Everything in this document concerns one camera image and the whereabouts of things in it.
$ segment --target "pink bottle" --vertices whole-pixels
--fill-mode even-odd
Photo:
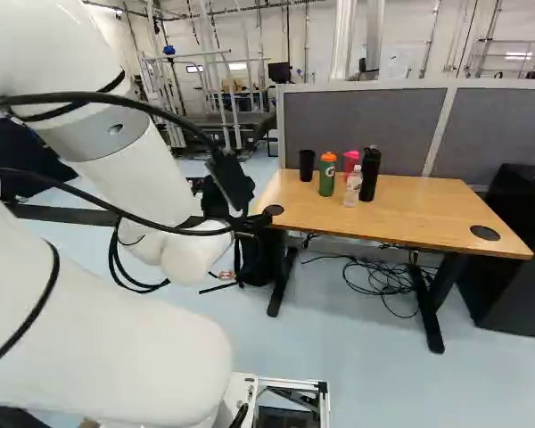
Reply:
[[[345,175],[343,178],[346,183],[347,178],[349,177],[349,174],[353,172],[355,165],[360,163],[360,154],[358,153],[358,150],[351,150],[350,152],[345,152],[342,155],[345,158]]]

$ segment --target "cubicle partition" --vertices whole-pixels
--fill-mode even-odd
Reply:
[[[385,174],[487,186],[503,163],[535,164],[535,80],[336,82],[278,87],[279,160],[376,144]],[[343,167],[339,162],[338,170]]]

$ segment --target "black water bottle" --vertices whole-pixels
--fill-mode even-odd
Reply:
[[[358,193],[358,199],[362,202],[371,202],[375,198],[376,180],[378,170],[381,167],[381,152],[375,145],[365,147],[365,157],[363,157],[363,184]]]

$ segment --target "wall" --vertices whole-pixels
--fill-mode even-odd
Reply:
[[[162,0],[161,2],[167,9],[188,14],[185,1]],[[253,4],[253,0],[240,0],[240,3],[242,6],[249,6]],[[193,13],[201,12],[200,0],[191,0],[191,4]],[[465,68],[468,65],[475,66],[474,54],[480,49],[480,44],[476,40],[484,37],[487,32],[495,0],[440,0],[438,20],[432,38],[432,27],[436,18],[436,13],[433,11],[437,4],[437,0],[386,0],[381,78],[404,78],[405,76],[417,78],[420,69],[424,66],[424,57],[430,40],[432,40],[432,45],[425,72],[427,78],[466,77]],[[128,1],[128,6],[138,12],[143,12],[138,2],[131,4]],[[234,0],[214,0],[212,6],[214,10],[225,7],[233,8]],[[503,0],[502,9],[494,38],[535,40],[535,0]],[[355,19],[351,73],[356,71],[358,58],[364,56],[365,52],[365,12],[366,0],[360,0]],[[112,12],[97,12],[95,20],[98,21],[103,34],[126,63],[128,69],[138,74],[138,63],[130,32],[127,32],[126,19],[123,18],[121,22],[118,22],[111,17],[112,14],[114,15]],[[334,14],[334,0],[326,0],[309,6],[309,80],[316,83],[326,81],[330,70]],[[130,20],[135,31],[139,52],[154,55],[146,19],[130,16]],[[256,11],[219,15],[215,21],[221,48],[232,50],[226,57],[231,59],[244,57],[243,24],[249,31],[251,57],[259,57],[260,37]],[[287,60],[285,21],[284,11],[281,8],[261,11],[264,56],[270,58],[269,62]],[[471,22],[473,25],[468,39]],[[202,21],[194,19],[194,26],[199,35],[199,41],[202,43]],[[178,53],[201,51],[201,46],[194,39],[192,24],[189,20],[167,22],[166,31],[169,42],[175,46]],[[161,48],[164,45],[162,34],[158,36],[158,39]],[[290,8],[290,40],[294,80],[302,82],[303,79],[296,74],[296,70],[305,70],[304,5]],[[519,48],[516,45],[507,45],[506,49],[509,51]],[[195,61],[202,63],[202,58],[197,58]],[[511,66],[510,62],[504,62],[503,59],[501,61],[502,63],[495,66],[500,68]],[[256,83],[259,81],[258,65],[258,62],[252,63],[252,77]],[[220,78],[226,76],[223,67],[218,67],[218,72]],[[247,85],[245,83],[246,71],[233,71],[233,74],[237,78],[243,78],[244,84]],[[202,93],[195,89],[200,86],[198,76],[186,73],[185,64],[177,65],[177,75],[181,82],[180,88],[186,109],[192,113],[202,112]]]

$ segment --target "gray partition panel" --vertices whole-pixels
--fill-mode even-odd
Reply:
[[[535,89],[458,89],[432,176],[488,185],[506,162],[535,164]]]
[[[376,144],[381,172],[419,176],[446,88],[378,89],[284,94],[285,167],[299,167],[299,150],[338,155]],[[338,170],[343,169],[342,159]]]

